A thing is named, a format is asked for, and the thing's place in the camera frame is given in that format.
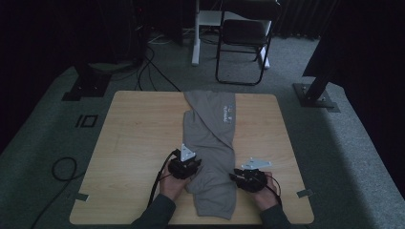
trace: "hand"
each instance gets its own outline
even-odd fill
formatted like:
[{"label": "hand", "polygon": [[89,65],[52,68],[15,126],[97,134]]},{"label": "hand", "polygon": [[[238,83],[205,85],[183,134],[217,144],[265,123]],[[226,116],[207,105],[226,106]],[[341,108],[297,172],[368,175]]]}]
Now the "hand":
[{"label": "hand", "polygon": [[175,201],[180,196],[182,189],[185,187],[185,185],[190,182],[190,178],[187,179],[174,178],[169,173],[168,169],[169,163],[170,161],[166,163],[163,174],[160,177],[160,193]]},{"label": "hand", "polygon": [[[271,172],[265,172],[265,175],[267,177],[267,186],[270,187],[275,193],[277,193],[277,188],[276,186],[274,186],[272,179],[273,174]],[[266,209],[278,204],[274,194],[266,187],[259,192],[249,194],[254,199],[256,205],[261,211],[265,211]]]}]

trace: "shirt logo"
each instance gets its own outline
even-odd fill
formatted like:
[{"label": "shirt logo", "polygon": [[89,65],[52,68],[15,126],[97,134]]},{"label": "shirt logo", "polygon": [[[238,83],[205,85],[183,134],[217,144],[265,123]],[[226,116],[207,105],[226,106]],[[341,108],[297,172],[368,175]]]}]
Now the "shirt logo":
[{"label": "shirt logo", "polygon": [[224,123],[232,124],[233,122],[233,105],[224,106]]}]

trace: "stand base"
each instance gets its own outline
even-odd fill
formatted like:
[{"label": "stand base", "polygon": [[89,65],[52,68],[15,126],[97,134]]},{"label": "stand base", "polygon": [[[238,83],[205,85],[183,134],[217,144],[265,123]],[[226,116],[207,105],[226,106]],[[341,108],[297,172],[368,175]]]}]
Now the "stand base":
[{"label": "stand base", "polygon": [[62,101],[79,101],[81,97],[102,97],[110,83],[111,74],[95,73],[96,83],[91,87],[83,87],[79,77],[70,92],[63,95]]},{"label": "stand base", "polygon": [[292,84],[292,86],[297,93],[302,107],[326,108],[330,113],[340,113],[337,104],[330,101],[330,97],[326,91],[324,91],[317,100],[311,100],[306,98],[306,93],[310,87],[310,84],[296,83]]}]

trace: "shirt sleeve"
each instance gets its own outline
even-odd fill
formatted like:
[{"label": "shirt sleeve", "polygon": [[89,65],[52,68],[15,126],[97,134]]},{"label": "shirt sleeve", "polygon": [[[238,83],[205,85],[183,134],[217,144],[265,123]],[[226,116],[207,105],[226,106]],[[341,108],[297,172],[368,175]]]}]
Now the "shirt sleeve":
[{"label": "shirt sleeve", "polygon": [[176,204],[165,195],[159,194],[152,204],[131,225],[137,229],[165,228],[176,210]]},{"label": "shirt sleeve", "polygon": [[289,229],[291,223],[280,205],[275,205],[260,214],[265,229]]}]

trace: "cable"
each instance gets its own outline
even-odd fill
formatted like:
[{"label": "cable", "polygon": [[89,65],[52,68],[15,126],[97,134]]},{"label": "cable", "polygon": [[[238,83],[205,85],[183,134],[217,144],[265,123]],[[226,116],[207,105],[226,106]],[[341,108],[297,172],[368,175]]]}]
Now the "cable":
[{"label": "cable", "polygon": [[[71,175],[68,178],[61,178],[56,174],[56,166],[59,164],[59,162],[63,161],[63,160],[70,160],[73,164],[74,164],[74,169],[72,170]],[[48,208],[51,207],[51,205],[54,203],[54,201],[59,198],[59,196],[63,193],[63,191],[65,191],[65,189],[68,187],[68,185],[71,183],[72,180],[75,180],[77,178],[82,177],[85,173],[81,173],[79,175],[76,175],[76,171],[77,171],[77,162],[74,158],[66,156],[66,157],[62,157],[59,160],[57,160],[56,162],[53,163],[53,167],[52,167],[52,175],[53,178],[55,178],[58,181],[63,181],[66,182],[65,185],[63,185],[62,189],[60,189],[60,191],[51,199],[51,201],[48,202],[48,204],[42,209],[42,211],[39,213],[39,215],[36,217],[35,221],[33,222],[31,229],[33,229],[36,225],[36,223],[39,221],[39,219],[41,219],[41,217],[44,215],[44,213],[48,210]]]},{"label": "cable", "polygon": [[[148,58],[146,55],[144,55],[143,57],[147,60],[145,66],[143,66],[142,70],[140,71],[140,73],[138,74],[138,80],[137,80],[137,84],[135,85],[135,90],[137,89],[137,87],[139,87],[139,89],[141,91],[143,91],[143,88],[140,85],[140,80],[142,77],[143,72],[145,71],[146,67],[149,68],[150,65],[152,65],[157,71],[158,73],[167,81],[169,82],[178,92],[181,92],[181,90],[164,74],[161,72],[161,70],[152,62],[152,60],[155,58],[155,51],[150,48],[149,46],[147,47],[151,52],[152,52],[152,57]],[[152,76],[149,72],[149,79],[152,83],[152,87],[154,88],[155,91],[157,91],[155,84],[152,81]]]},{"label": "cable", "polygon": [[[148,46],[148,49],[151,50],[152,53],[153,53],[154,56],[155,56],[155,52],[152,50],[152,48],[150,48],[150,47]],[[152,60],[150,60],[150,59],[149,59],[148,57],[146,57],[146,56],[145,56],[145,58],[146,58],[146,59],[149,61],[149,63],[152,64],[152,66],[160,73],[160,75],[163,76],[164,79],[166,79],[167,82],[169,82],[174,88],[176,88],[178,92],[181,92],[181,90],[180,90],[172,81],[170,81],[170,79],[167,78],[166,75],[164,75],[164,74],[160,71],[160,69],[152,62]]]},{"label": "cable", "polygon": [[138,71],[139,71],[139,70],[134,71],[134,72],[131,72],[131,73],[128,73],[127,75],[125,75],[125,76],[123,76],[123,77],[121,77],[121,78],[118,78],[118,77],[117,77],[117,78],[112,78],[111,81],[120,81],[120,80],[129,78],[129,77],[131,77],[132,75],[138,73]]},{"label": "cable", "polygon": [[276,181],[277,185],[279,186],[280,195],[277,195],[277,193],[276,193],[272,188],[268,187],[268,185],[267,185],[267,184],[264,184],[262,181],[260,181],[260,179],[258,179],[258,178],[256,178],[256,177],[253,177],[253,178],[256,179],[259,183],[265,185],[265,187],[266,187],[268,190],[270,190],[271,193],[274,194],[274,196],[275,196],[276,199],[277,199],[277,202],[278,202],[278,203],[280,204],[280,206],[283,208],[283,202],[281,201],[281,187],[280,187],[279,182],[278,182],[274,177],[271,177],[273,180]]},{"label": "cable", "polygon": [[271,176],[269,176],[269,175],[266,175],[266,177],[270,177],[270,178],[272,178],[274,181],[276,181],[277,186],[279,187],[279,196],[280,196],[280,195],[281,195],[281,187],[280,187],[280,184],[279,184],[279,182],[277,181],[277,179],[275,179],[274,177],[271,177]]},{"label": "cable", "polygon": [[[188,33],[190,33],[190,32],[192,31],[192,29],[193,29],[193,28],[186,29],[186,31],[182,34],[183,38],[184,38]],[[161,39],[161,38],[166,38],[167,40],[166,40],[166,41],[163,41],[163,42],[155,42],[156,40],[159,40],[159,39]],[[164,35],[164,34],[159,34],[159,35],[157,35],[156,37],[150,39],[150,40],[148,41],[148,44],[152,44],[152,45],[167,45],[167,44],[171,43],[172,41],[173,41],[173,40],[170,39],[169,37],[167,37],[166,35]]]},{"label": "cable", "polygon": [[152,187],[152,190],[151,190],[151,195],[150,195],[150,197],[149,197],[149,201],[148,201],[148,206],[147,206],[147,207],[149,207],[149,206],[152,204],[153,197],[155,196],[156,188],[158,187],[159,181],[161,181],[163,178],[168,177],[168,176],[166,176],[166,177],[160,178],[160,177],[161,177],[161,174],[162,174],[162,172],[163,172],[163,170],[164,170],[164,167],[166,167],[167,161],[169,161],[170,157],[173,156],[174,154],[175,154],[175,151],[173,151],[172,153],[170,153],[170,155],[169,155],[169,156],[166,158],[166,160],[163,162],[163,165],[161,166],[161,169],[160,169],[160,171],[158,172],[158,175],[156,176],[155,182],[154,182],[154,184],[153,184],[153,187]]},{"label": "cable", "polygon": [[138,69],[138,68],[139,68],[139,66],[136,63],[131,63],[129,65],[122,66],[122,67],[119,67],[119,68],[114,69],[114,70],[102,70],[102,69],[92,67],[92,69],[97,73],[110,73],[110,74],[128,73],[128,72],[131,72],[132,70],[135,70],[135,69]]}]

